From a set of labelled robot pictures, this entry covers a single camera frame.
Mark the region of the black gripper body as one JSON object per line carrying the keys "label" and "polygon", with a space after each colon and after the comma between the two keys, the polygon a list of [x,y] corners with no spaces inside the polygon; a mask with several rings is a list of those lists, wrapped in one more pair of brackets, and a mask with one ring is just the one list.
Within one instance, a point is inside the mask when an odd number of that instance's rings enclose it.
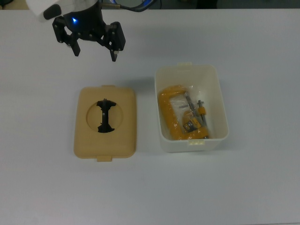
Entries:
{"label": "black gripper body", "polygon": [[63,15],[66,27],[82,40],[101,38],[106,33],[101,9],[99,2],[80,2],[73,11]]}

